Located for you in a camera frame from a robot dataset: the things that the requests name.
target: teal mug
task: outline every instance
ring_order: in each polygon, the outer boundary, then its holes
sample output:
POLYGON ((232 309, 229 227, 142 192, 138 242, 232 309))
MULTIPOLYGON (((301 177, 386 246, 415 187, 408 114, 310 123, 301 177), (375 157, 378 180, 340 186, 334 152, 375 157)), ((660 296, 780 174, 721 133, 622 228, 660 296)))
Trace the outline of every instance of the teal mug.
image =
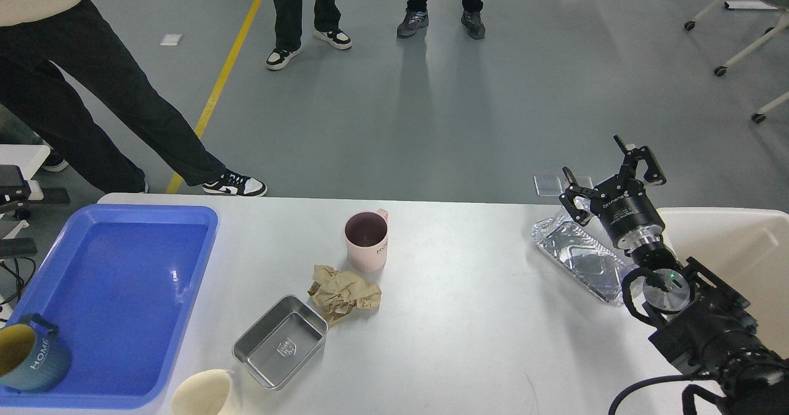
POLYGON ((56 338, 57 326, 37 313, 23 314, 19 323, 0 329, 0 385, 43 392, 60 382, 71 365, 71 355, 56 338), (31 323, 47 329, 47 334, 31 323))

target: black equipment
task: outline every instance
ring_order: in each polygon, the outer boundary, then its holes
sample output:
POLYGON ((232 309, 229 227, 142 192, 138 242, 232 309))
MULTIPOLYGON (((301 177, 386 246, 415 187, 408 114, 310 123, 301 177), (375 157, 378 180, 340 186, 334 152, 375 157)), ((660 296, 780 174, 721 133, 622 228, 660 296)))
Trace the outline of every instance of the black equipment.
POLYGON ((581 226, 597 216, 614 246, 633 258, 637 268, 623 278, 623 298, 633 317, 657 329, 649 341, 683 376, 704 376, 721 385, 722 397, 687 386, 682 412, 695 415, 698 396, 723 415, 789 415, 789 360, 756 337, 757 321, 745 310, 748 300, 694 258, 687 266, 676 260, 663 243, 666 226, 636 179, 643 160, 644 181, 665 184, 660 166, 647 146, 625 146, 619 136, 614 140, 625 155, 619 173, 592 189, 578 185, 564 167, 569 186, 560 201, 581 226), (577 198, 588 199, 589 209, 578 206, 577 198), (645 313, 637 310, 631 294, 640 278, 645 313))
POLYGON ((30 185, 16 165, 0 165, 0 213, 22 209, 28 203, 30 185))

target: blue tray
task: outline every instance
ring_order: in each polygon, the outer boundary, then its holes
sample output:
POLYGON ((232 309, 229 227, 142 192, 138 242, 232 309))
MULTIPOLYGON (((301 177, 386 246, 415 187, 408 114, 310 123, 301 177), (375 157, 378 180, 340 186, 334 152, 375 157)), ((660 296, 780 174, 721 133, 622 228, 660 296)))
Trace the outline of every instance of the blue tray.
POLYGON ((0 406, 134 409, 170 378, 217 216, 208 207, 99 204, 72 215, 9 324, 60 327, 68 374, 43 393, 0 386, 0 406))

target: mug handle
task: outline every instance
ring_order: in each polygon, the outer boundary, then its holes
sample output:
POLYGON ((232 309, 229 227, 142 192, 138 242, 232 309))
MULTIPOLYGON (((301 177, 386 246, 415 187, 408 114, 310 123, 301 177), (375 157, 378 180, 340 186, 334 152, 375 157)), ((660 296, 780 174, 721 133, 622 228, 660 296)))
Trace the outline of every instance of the mug handle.
POLYGON ((51 339, 55 339, 57 337, 57 331, 59 331, 59 328, 57 328, 56 325, 45 320, 44 317, 39 313, 23 314, 23 316, 19 319, 19 322, 28 325, 31 322, 36 323, 37 325, 47 329, 47 336, 51 339))

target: white sneaker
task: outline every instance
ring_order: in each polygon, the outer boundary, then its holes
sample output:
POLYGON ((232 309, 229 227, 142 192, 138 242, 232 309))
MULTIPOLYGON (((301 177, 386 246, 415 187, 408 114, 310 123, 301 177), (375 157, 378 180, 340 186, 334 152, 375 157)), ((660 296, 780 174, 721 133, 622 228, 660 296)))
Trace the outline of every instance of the white sneaker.
POLYGON ((330 45, 338 50, 347 50, 353 46, 353 42, 343 30, 334 31, 318 31, 315 30, 313 36, 321 39, 321 41, 328 42, 330 45))

